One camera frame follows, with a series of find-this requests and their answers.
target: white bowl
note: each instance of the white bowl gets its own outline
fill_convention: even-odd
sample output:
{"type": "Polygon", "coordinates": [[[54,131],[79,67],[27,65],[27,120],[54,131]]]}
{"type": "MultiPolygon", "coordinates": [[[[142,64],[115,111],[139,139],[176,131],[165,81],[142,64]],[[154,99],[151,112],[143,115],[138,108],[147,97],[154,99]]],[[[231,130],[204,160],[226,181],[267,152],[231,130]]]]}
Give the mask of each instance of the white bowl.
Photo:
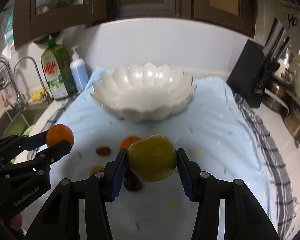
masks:
{"type": "Polygon", "coordinates": [[[196,86],[192,76],[168,65],[130,65],[103,74],[93,83],[92,98],[111,115],[130,121],[162,120],[181,112],[196,86]]]}

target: wire basket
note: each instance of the wire basket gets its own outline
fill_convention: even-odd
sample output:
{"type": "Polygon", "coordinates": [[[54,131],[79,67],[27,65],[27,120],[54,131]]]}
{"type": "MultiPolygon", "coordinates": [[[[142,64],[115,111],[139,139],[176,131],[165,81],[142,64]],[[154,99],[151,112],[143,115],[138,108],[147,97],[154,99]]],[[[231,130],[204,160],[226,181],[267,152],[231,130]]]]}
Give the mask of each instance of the wire basket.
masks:
{"type": "Polygon", "coordinates": [[[3,65],[0,68],[0,90],[6,88],[8,85],[10,85],[11,79],[8,74],[7,68],[3,65]]]}

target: green bottle cap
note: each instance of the green bottle cap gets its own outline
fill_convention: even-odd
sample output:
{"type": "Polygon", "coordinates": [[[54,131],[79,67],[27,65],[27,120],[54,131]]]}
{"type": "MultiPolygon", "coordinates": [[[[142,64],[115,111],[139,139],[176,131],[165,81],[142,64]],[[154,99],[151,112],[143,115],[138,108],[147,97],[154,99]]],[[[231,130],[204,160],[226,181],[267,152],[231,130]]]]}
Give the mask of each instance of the green bottle cap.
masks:
{"type": "Polygon", "coordinates": [[[48,40],[48,48],[55,46],[56,40],[54,38],[48,40]]]}

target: sink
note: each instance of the sink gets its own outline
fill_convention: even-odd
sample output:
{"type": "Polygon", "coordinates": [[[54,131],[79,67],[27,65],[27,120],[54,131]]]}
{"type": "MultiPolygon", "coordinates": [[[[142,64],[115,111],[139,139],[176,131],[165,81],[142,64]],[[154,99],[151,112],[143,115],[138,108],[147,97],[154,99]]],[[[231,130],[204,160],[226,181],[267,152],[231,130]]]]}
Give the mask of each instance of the sink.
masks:
{"type": "Polygon", "coordinates": [[[22,111],[7,110],[0,118],[0,139],[12,134],[22,135],[29,126],[35,124],[48,104],[35,104],[22,111]]]}

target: yellow-green fruit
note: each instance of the yellow-green fruit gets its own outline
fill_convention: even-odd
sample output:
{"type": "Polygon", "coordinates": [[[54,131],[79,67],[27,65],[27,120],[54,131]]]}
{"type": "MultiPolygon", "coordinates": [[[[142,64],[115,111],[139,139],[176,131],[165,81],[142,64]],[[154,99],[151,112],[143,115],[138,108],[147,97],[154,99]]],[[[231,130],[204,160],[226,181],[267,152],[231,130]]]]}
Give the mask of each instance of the yellow-green fruit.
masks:
{"type": "Polygon", "coordinates": [[[128,165],[141,180],[163,180],[176,168],[176,149],[167,137],[154,134],[130,145],[128,165]]]}

